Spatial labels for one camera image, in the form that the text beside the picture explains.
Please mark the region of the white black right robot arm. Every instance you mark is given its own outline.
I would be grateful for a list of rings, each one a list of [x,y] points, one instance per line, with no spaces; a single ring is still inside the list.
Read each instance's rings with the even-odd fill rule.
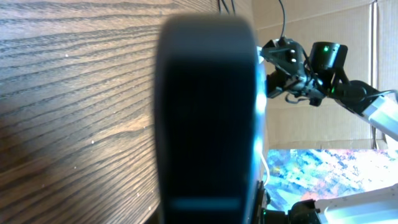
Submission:
[[[259,47],[260,60],[275,67],[266,77],[268,98],[283,93],[285,101],[308,101],[320,106],[325,98],[360,117],[392,139],[397,139],[397,101],[388,95],[397,90],[379,91],[371,85],[349,80],[344,70],[348,48],[334,42],[315,42],[309,54],[296,41],[282,37]]]

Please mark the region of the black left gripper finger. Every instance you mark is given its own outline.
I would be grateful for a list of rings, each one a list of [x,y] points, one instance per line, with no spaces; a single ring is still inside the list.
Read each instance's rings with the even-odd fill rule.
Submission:
[[[162,223],[251,223],[266,93],[251,26],[183,14],[162,27],[154,135]]]

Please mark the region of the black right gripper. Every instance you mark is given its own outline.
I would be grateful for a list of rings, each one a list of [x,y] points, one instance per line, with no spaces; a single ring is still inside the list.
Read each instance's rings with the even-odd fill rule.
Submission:
[[[260,56],[275,66],[275,70],[266,76],[268,98],[276,98],[286,92],[297,99],[291,101],[286,96],[288,103],[308,100],[312,106],[321,104],[323,93],[318,88],[320,83],[311,72],[309,60],[298,42],[285,37],[270,40],[261,49]]]

